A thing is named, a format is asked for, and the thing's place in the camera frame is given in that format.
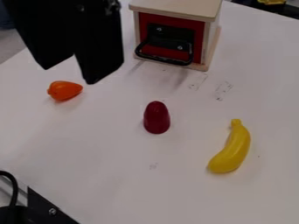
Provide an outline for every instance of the gray floor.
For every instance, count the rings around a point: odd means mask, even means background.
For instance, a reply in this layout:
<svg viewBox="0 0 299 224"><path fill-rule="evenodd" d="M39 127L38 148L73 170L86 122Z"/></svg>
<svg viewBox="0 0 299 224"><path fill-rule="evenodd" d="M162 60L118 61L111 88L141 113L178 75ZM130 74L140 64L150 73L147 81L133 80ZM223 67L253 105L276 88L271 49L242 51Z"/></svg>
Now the gray floor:
<svg viewBox="0 0 299 224"><path fill-rule="evenodd" d="M25 49L16 30L0 30L0 64Z"/></svg>

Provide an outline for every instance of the black cable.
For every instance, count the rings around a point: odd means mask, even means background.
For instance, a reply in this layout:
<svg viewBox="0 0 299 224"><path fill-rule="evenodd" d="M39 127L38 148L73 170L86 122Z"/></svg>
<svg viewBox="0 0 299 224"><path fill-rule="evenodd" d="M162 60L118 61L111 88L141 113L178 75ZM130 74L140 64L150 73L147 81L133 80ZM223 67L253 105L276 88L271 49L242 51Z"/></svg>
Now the black cable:
<svg viewBox="0 0 299 224"><path fill-rule="evenodd" d="M14 223L14 210L17 204L17 195L18 195L18 185L17 185L17 180L15 179L14 176L12 176L10 173L6 171L0 171L0 176L6 177L8 180L10 180L11 185L12 185L12 196L10 199L10 205L8 208L8 213L5 219L4 224L9 224L9 223Z"/></svg>

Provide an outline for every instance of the toy banana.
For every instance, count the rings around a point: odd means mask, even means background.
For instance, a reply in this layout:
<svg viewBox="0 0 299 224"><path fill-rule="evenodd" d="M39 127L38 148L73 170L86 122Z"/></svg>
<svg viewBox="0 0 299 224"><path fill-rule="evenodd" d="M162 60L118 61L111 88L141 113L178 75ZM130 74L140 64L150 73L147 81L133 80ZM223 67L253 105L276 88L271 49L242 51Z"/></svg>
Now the toy banana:
<svg viewBox="0 0 299 224"><path fill-rule="evenodd" d="M213 157L208 169L215 173L236 170L244 161L250 146L250 133L242 125L241 120L232 120L232 132L226 142L226 147Z"/></svg>

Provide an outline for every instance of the black handle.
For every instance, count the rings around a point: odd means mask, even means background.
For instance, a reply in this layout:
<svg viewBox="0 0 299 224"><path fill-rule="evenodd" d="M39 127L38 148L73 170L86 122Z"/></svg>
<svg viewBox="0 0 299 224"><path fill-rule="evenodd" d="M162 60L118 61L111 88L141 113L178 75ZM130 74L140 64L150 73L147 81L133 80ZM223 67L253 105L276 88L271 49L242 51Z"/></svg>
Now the black handle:
<svg viewBox="0 0 299 224"><path fill-rule="evenodd" d="M164 62L164 63L168 63L168 64L172 64L172 65L176 65L176 66L189 66L192 62L193 62L193 58L194 58L194 52L193 52L193 45L192 43L185 41L185 40L169 40L169 41L177 41L177 42L181 42L182 44L184 44L185 46L187 46L187 52L189 55L189 59L187 61L184 60L180 60L180 59L171 59L171 58L165 58L165 57L161 57L161 56L157 56L157 55L149 55L146 53L143 53L143 48L146 45L149 45L151 42L152 38L149 35L136 49L135 49L135 54L143 59L147 59L147 60L156 60L156 61L160 61L160 62Z"/></svg>

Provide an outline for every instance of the red box front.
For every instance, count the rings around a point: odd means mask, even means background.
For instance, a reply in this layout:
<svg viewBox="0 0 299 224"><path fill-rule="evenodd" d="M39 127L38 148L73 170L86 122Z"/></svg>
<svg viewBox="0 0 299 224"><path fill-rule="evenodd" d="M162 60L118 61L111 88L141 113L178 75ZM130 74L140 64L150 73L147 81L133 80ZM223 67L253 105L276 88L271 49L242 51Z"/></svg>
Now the red box front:
<svg viewBox="0 0 299 224"><path fill-rule="evenodd" d="M194 40L194 63L200 64L201 52L204 40L205 23L189 19L182 19L176 17L158 16L148 13L139 13L140 25L140 40L144 41L148 35L148 24L159 24L174 26L177 28L186 28L195 31ZM187 52L180 52L179 50L171 50L167 48L147 45L143 48L143 53L150 55L157 55L176 60L188 60Z"/></svg>

